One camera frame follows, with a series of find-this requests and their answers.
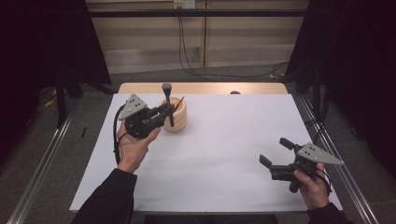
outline metal rail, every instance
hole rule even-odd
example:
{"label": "metal rail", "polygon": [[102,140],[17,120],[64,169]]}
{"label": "metal rail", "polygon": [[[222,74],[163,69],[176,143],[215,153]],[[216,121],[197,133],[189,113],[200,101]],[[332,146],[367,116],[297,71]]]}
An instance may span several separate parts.
{"label": "metal rail", "polygon": [[[313,106],[311,102],[306,97],[301,97],[301,100],[304,105],[304,109],[308,114],[309,118],[315,120],[315,115],[313,112]],[[324,149],[328,151],[330,154],[334,155],[338,159],[342,159],[341,155],[338,153],[337,148],[335,147],[332,139],[330,138],[329,134],[327,133],[324,127],[320,127],[319,123],[315,122],[314,127],[320,136],[320,140],[323,143]],[[370,205],[367,203],[366,198],[362,194],[360,188],[358,187],[357,183],[353,179],[351,173],[347,169],[347,166],[334,166],[337,173],[339,174],[341,180],[346,187],[346,190],[349,193],[353,203],[355,204],[356,208],[358,209],[359,213],[361,214],[361,218],[363,219],[364,223],[367,224],[375,224],[379,223],[373,213]]]}
{"label": "metal rail", "polygon": [[90,9],[92,18],[129,17],[303,17],[305,9]]}
{"label": "metal rail", "polygon": [[71,119],[76,112],[76,108],[78,105],[78,100],[74,101],[71,105],[70,113],[67,116],[64,124],[55,131],[55,134],[52,137],[52,140],[47,147],[47,150],[41,159],[40,164],[35,170],[35,174],[30,180],[26,190],[22,194],[19,199],[17,205],[14,208],[11,216],[9,217],[7,224],[22,224],[27,217],[27,214],[35,200],[35,196],[40,190],[42,182],[46,176],[48,169],[50,168],[50,164],[53,158],[56,155],[56,152],[64,139],[64,135],[67,132],[67,128],[71,122]]}

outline black sleeve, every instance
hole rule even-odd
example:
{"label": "black sleeve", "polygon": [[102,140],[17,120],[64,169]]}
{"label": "black sleeve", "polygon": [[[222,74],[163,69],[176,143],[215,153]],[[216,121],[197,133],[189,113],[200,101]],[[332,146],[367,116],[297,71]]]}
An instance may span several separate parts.
{"label": "black sleeve", "polygon": [[72,223],[126,223],[134,210],[136,179],[136,175],[114,169],[81,206]]}
{"label": "black sleeve", "polygon": [[344,213],[338,211],[333,203],[315,210],[308,210],[308,216],[309,224],[353,224]]}

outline human hand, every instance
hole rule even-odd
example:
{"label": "human hand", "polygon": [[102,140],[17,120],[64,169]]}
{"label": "human hand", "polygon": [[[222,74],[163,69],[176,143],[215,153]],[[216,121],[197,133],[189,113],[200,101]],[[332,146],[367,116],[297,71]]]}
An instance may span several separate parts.
{"label": "human hand", "polygon": [[149,144],[157,138],[160,131],[160,128],[152,130],[145,139],[133,138],[131,135],[126,134],[125,121],[123,121],[117,132],[121,154],[121,160],[117,168],[133,174],[139,168],[143,159],[145,159],[146,153],[149,151]]}
{"label": "human hand", "polygon": [[[317,174],[324,178],[325,174],[320,171],[324,171],[323,163],[318,163],[317,167]],[[329,196],[327,194],[327,187],[323,180],[320,178],[311,179],[311,177],[299,170],[294,171],[294,175],[302,183],[300,186],[300,192],[309,210],[324,207],[330,203]]]}

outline table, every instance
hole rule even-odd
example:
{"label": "table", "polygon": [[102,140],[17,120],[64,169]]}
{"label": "table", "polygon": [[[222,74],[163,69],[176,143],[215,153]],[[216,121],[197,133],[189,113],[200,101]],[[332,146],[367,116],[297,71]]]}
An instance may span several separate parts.
{"label": "table", "polygon": [[[147,92],[162,92],[161,85],[128,83],[120,87],[120,92],[139,93],[152,107],[164,96]],[[225,95],[230,91],[245,94]],[[112,145],[109,130],[114,110],[129,98],[129,93],[113,98],[72,211],[79,209],[115,167],[108,150]],[[293,161],[294,154],[278,143],[280,137],[300,145],[310,141],[295,103],[282,84],[173,83],[173,95],[181,93],[186,95],[189,123],[178,135],[162,131],[150,145],[150,153],[136,172],[135,211],[169,215],[306,210],[301,196],[289,192],[289,182],[271,180],[258,162],[260,153],[280,164]],[[271,132],[263,132],[262,126]],[[335,193],[331,200],[342,209]]]}

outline white table surface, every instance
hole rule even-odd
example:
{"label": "white table surface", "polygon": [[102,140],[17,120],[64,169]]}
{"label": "white table surface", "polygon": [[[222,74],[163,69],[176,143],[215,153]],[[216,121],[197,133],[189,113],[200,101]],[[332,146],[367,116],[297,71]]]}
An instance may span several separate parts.
{"label": "white table surface", "polygon": [[[116,168],[112,126],[131,94],[115,94],[70,210],[76,212]],[[163,94],[139,93],[152,108]],[[294,153],[278,142],[311,142],[288,94],[185,94],[188,123],[179,133],[162,129],[136,171],[134,210],[151,214],[245,214],[305,211],[290,182],[271,179],[260,154],[287,165]],[[335,194],[330,200],[342,206]]]}

